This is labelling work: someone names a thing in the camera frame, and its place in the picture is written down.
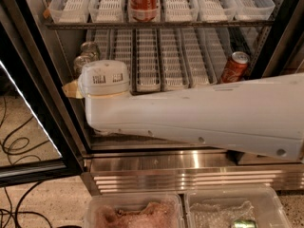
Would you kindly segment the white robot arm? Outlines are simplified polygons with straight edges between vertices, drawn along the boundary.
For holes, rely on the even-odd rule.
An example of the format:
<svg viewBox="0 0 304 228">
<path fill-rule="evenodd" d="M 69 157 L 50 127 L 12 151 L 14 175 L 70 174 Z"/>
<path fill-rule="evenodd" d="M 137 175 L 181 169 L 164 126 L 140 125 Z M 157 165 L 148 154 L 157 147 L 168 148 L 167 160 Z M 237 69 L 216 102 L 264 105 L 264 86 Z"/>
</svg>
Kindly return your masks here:
<svg viewBox="0 0 304 228">
<path fill-rule="evenodd" d="M 288 161 L 303 158 L 304 74 L 133 95 L 125 63 L 83 66 L 64 85 L 85 102 L 88 125 L 119 133 L 197 143 Z"/>
</svg>

